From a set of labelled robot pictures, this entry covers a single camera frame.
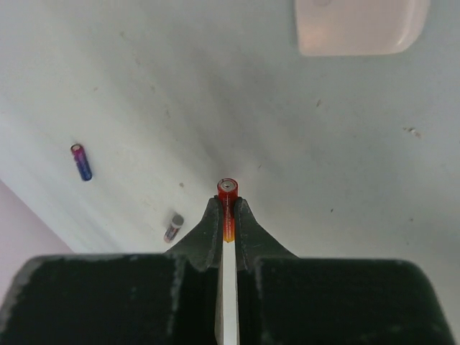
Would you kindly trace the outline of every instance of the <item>white surface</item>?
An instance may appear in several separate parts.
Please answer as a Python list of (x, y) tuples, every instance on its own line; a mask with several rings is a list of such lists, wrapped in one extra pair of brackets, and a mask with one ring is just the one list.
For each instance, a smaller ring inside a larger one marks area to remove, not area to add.
[(420, 36), (430, 0), (295, 0), (304, 55), (402, 52)]
[(235, 178), (296, 254), (420, 265), (459, 335), (458, 13), (433, 2), (399, 55), (310, 59), (289, 1), (4, 1), (0, 178), (76, 252), (163, 251), (171, 210), (179, 239)]

